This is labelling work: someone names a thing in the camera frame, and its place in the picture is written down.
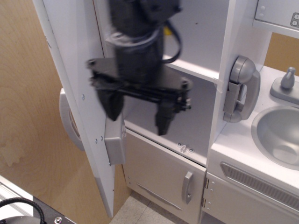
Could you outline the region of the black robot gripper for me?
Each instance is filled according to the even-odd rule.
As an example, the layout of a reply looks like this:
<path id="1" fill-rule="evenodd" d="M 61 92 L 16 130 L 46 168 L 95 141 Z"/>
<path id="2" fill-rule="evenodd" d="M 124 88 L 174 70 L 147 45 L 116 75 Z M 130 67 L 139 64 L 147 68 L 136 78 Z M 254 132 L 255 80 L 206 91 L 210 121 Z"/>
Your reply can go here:
<path id="1" fill-rule="evenodd" d="M 158 105 L 155 124 L 159 136 L 166 135 L 175 112 L 191 108 L 188 92 L 192 88 L 189 79 L 167 67 L 178 59 L 177 53 L 163 58 L 163 41 L 150 43 L 125 43 L 115 46 L 115 56 L 92 58 L 86 62 L 91 71 L 91 86 L 97 92 L 107 116 L 116 121 L 129 96 Z"/>

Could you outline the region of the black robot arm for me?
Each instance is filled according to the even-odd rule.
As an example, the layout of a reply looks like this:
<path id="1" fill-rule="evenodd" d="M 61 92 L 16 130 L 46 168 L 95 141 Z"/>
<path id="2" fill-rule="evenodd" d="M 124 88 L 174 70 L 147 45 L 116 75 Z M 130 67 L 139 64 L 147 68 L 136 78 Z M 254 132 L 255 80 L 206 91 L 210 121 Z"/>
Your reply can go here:
<path id="1" fill-rule="evenodd" d="M 109 9 L 114 57 L 87 61 L 91 85 L 113 121 L 124 107 L 125 96 L 156 103 L 155 124 L 158 134 L 165 135 L 175 115 L 191 107 L 192 82 L 168 67 L 180 53 L 163 58 L 164 28 L 182 49 L 180 35 L 170 22 L 181 11 L 180 1 L 111 0 Z"/>

